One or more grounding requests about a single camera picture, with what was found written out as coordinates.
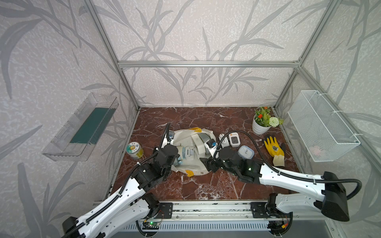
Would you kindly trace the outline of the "white canvas tote bag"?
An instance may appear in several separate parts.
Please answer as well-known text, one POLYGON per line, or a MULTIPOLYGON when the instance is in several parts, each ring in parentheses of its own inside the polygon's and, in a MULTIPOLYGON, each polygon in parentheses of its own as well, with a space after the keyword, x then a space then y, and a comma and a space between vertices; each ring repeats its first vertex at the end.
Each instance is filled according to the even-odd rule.
POLYGON ((209 173, 201 158, 209 159, 216 151, 216 137, 213 131, 201 128, 169 131, 170 144, 178 149, 177 158, 171 170, 188 177, 209 173))

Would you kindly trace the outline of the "white digital paw clock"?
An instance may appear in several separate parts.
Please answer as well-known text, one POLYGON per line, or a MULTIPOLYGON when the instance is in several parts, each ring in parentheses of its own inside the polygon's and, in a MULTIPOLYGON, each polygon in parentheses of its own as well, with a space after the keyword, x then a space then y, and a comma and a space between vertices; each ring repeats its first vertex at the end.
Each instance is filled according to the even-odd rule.
POLYGON ((237 132, 230 133, 228 136, 229 136, 230 145, 233 148, 237 148, 241 145, 241 140, 237 132))

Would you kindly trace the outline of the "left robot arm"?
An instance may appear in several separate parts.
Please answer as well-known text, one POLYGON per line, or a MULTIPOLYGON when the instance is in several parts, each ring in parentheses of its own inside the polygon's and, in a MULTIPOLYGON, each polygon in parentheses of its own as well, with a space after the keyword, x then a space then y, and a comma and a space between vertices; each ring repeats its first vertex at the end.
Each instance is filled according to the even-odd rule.
POLYGON ((63 222, 65 238, 108 238, 132 222, 157 216, 160 202, 150 190, 166 181, 179 158, 178 149, 170 144, 170 125, 160 147, 132 169, 116 192, 88 213, 63 222))

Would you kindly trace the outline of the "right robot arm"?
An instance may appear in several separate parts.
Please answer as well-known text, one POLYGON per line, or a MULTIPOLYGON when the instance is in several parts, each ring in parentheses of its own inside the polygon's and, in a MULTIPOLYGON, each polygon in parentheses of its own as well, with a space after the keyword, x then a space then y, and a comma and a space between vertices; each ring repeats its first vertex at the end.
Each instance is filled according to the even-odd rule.
POLYGON ((267 201, 269 213, 293 213, 297 209, 319 211, 332 220, 350 220, 348 200, 359 193, 362 182, 355 178, 339 179, 336 174, 301 174, 270 165, 261 154, 261 162, 245 159, 238 151, 222 148, 214 139, 205 142, 209 158, 201 158, 209 172, 223 169, 243 183, 282 187, 293 191, 291 195, 274 194, 267 201))

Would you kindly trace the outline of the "blue twin bell alarm clock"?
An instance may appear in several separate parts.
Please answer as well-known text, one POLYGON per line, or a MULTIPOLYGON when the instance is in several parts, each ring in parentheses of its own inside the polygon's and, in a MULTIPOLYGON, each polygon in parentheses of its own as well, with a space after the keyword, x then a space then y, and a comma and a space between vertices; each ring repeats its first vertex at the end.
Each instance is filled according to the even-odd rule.
POLYGON ((177 149, 178 149, 179 157, 174 162, 175 166, 178 166, 178 165, 182 164, 183 161, 184 161, 184 157, 183 157, 184 147, 183 146, 177 146, 177 149))

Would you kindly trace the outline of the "white flat digital clock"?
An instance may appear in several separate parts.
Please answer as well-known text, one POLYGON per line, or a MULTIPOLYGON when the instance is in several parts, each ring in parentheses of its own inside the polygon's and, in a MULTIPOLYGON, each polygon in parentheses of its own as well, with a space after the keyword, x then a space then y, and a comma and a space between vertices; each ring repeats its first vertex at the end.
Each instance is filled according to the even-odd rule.
POLYGON ((206 148, 204 145, 203 140, 200 138, 198 134, 194 134, 191 136, 193 145, 195 149, 197 150, 198 155, 202 155, 206 153, 206 148))

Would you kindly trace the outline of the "grey blue square clock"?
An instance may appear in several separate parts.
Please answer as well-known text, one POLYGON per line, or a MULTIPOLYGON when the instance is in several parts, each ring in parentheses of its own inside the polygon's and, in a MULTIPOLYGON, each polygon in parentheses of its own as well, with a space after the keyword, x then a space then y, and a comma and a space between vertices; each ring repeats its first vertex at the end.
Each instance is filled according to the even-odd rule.
POLYGON ((209 145, 207 143, 211 140, 211 137, 209 136, 209 134, 207 134, 207 133, 199 133, 198 136, 202 140, 203 145, 208 149, 209 145))

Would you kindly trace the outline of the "yellow work glove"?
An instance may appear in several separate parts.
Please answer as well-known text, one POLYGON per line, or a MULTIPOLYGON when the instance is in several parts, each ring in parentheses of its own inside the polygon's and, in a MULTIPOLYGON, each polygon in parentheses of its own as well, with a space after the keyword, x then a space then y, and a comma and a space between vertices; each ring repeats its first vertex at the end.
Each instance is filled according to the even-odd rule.
POLYGON ((264 144, 270 156, 273 157, 273 165, 275 167, 285 167, 285 154, 276 138, 268 135, 264 138, 264 144))

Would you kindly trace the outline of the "potted artificial flower plant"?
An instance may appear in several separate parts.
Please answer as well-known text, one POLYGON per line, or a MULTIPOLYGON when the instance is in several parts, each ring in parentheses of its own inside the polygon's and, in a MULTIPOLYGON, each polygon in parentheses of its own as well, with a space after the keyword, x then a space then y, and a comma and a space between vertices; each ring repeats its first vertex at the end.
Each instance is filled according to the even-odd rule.
POLYGON ((254 116, 252 130, 256 135, 266 133, 270 128, 282 125, 284 119, 272 116, 269 107, 260 107, 254 116))

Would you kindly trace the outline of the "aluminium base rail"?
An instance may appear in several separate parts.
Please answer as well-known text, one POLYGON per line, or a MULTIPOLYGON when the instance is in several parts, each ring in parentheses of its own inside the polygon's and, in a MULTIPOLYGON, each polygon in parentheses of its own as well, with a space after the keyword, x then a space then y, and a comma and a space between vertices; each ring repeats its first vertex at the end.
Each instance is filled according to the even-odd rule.
POLYGON ((290 221, 324 220, 320 212, 305 207, 289 213, 269 212, 266 201, 174 201, 159 202, 149 196, 133 202, 115 201, 104 211, 96 207, 85 223, 96 225, 130 224, 143 219, 165 221, 290 221))

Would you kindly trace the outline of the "clear plastic wall shelf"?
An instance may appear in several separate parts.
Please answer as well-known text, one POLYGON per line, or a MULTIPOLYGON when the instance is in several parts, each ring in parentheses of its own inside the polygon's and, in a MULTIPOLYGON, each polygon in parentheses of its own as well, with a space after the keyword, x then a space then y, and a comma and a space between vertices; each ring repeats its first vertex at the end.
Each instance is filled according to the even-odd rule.
POLYGON ((56 162, 87 161, 118 106, 116 96, 90 93, 42 154, 56 162))

